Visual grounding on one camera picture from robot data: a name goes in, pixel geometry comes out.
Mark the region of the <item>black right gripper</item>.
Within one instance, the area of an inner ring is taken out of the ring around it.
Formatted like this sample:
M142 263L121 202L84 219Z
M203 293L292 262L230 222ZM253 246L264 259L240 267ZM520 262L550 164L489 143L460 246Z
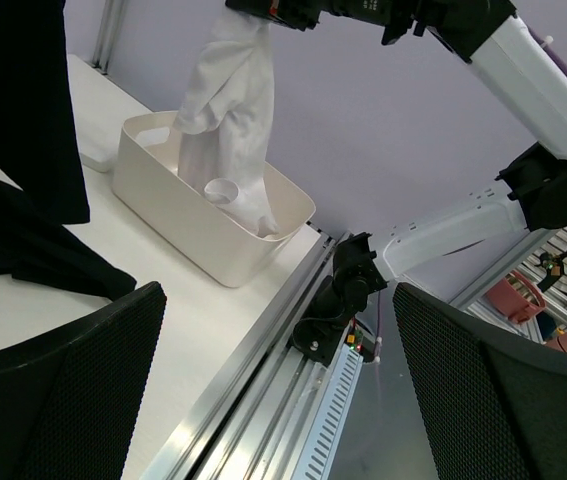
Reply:
M313 30L322 12L330 12L332 1L322 0L226 0L225 6L289 29Z

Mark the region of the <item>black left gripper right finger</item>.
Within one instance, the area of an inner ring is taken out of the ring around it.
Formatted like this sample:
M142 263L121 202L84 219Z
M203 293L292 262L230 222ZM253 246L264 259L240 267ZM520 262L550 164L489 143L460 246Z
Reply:
M409 283L393 308L441 479L567 479L567 353Z

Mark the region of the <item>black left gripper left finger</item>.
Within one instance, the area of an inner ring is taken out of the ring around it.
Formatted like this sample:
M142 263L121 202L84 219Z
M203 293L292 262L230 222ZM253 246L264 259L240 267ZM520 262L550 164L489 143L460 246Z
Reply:
M121 478L166 303L150 282L0 350L0 479Z

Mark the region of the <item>white t shirt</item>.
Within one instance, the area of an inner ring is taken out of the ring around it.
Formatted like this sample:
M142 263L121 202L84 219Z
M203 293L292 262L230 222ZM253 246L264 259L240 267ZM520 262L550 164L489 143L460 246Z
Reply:
M274 92L269 22L224 8L174 121L177 174L258 237L279 230L264 183Z

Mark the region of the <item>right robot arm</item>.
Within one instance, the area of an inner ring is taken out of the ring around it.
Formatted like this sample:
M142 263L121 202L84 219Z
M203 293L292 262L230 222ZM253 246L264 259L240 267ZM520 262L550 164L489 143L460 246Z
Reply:
M266 25L315 28L322 15L382 29L390 46L407 35L434 38L490 93L463 99L450 81L395 89L382 67L348 52L326 74L309 65L289 76L309 90L287 99L281 147L330 190L334 211L373 233L341 242L332 272L295 325L291 344L329 364L368 298L432 259L512 232L567 225L567 68L509 1L232 1Z

